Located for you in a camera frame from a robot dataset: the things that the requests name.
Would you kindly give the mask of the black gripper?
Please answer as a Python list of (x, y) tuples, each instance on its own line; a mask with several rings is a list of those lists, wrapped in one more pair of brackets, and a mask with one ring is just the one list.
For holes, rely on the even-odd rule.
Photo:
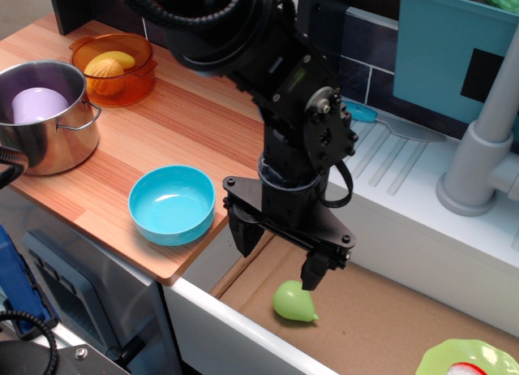
[(350, 202), (353, 180), (344, 165), (337, 167), (348, 193), (341, 200), (325, 200), (328, 176), (307, 183), (283, 184), (274, 176), (259, 179), (228, 176), (224, 208), (237, 250), (249, 257), (265, 231), (307, 250), (301, 269), (302, 289), (317, 288), (328, 269), (345, 268), (354, 246), (353, 234), (332, 210)]

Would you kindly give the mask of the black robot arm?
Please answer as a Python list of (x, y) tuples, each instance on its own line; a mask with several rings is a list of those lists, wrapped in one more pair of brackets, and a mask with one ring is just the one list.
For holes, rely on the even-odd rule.
[(302, 287), (344, 268), (352, 233), (334, 216), (350, 196), (326, 197), (357, 135), (328, 60), (295, 25), (292, 0), (123, 0), (165, 31), (174, 58), (203, 75), (223, 75), (249, 93), (264, 123), (256, 179), (230, 176), (224, 206), (237, 249), (251, 254), (265, 231), (303, 248)]

